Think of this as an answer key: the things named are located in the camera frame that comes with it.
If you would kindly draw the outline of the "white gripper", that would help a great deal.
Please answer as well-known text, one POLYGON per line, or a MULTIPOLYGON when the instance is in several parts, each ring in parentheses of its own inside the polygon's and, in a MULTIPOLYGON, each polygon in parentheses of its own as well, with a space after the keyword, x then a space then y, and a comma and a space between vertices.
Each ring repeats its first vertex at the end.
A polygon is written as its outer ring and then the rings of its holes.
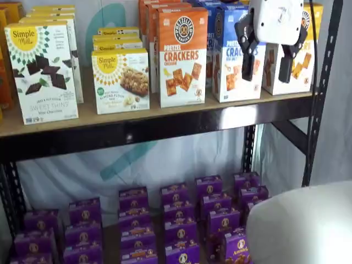
POLYGON ((251 81, 255 49, 259 42, 281 44, 284 56, 278 79, 289 83, 293 60, 302 49, 307 30, 301 23, 304 2, 299 0, 254 0, 251 12, 235 23, 234 29, 243 53, 242 78, 251 81))

